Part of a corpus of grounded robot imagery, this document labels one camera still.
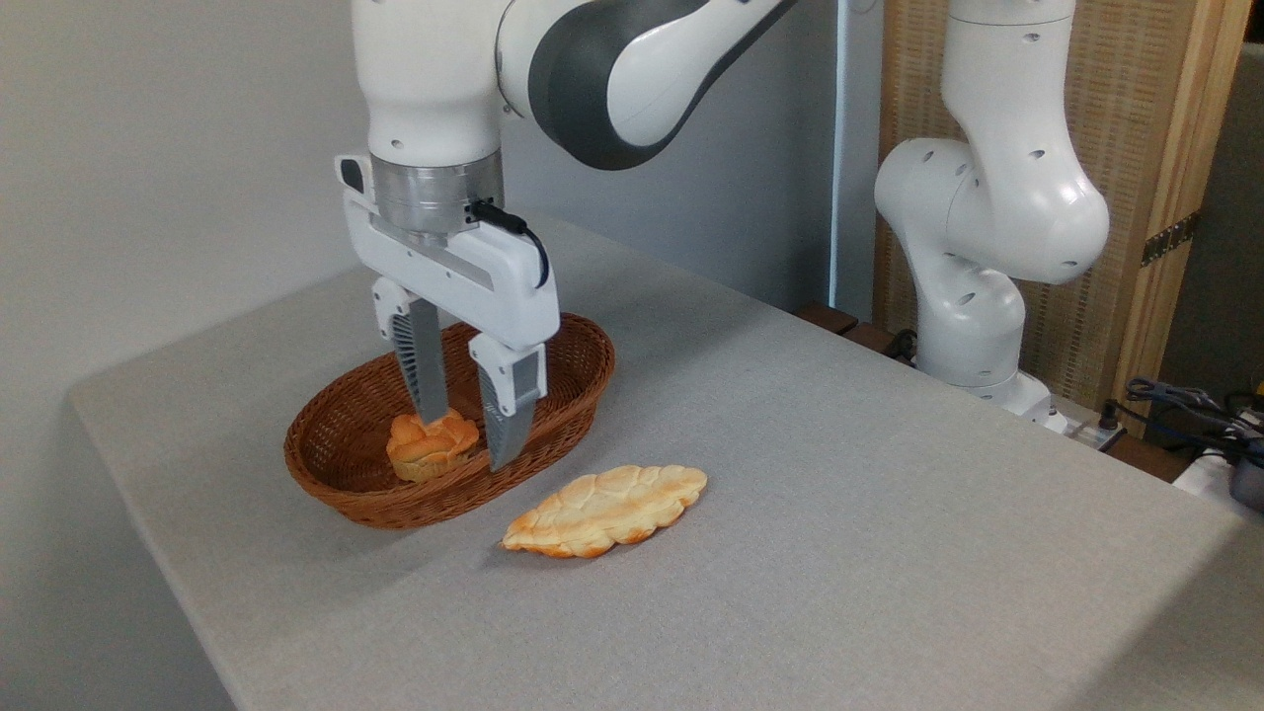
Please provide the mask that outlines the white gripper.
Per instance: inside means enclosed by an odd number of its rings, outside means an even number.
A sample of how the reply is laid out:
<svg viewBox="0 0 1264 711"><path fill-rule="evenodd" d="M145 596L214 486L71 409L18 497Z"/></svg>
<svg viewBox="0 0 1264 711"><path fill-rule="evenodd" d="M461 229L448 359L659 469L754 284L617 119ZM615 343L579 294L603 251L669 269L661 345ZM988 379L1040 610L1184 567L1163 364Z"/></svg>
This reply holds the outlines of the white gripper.
<svg viewBox="0 0 1264 711"><path fill-rule="evenodd" d="M471 215L477 201L503 205L501 154L430 168L340 156L336 175L354 250L384 276L373 285L375 323L394 347L418 419L447 415L439 307L485 333L469 353L479 367L490 469L506 468L547 395L540 343L557 331L559 311L552 280L540 283L538 249Z"/></svg>

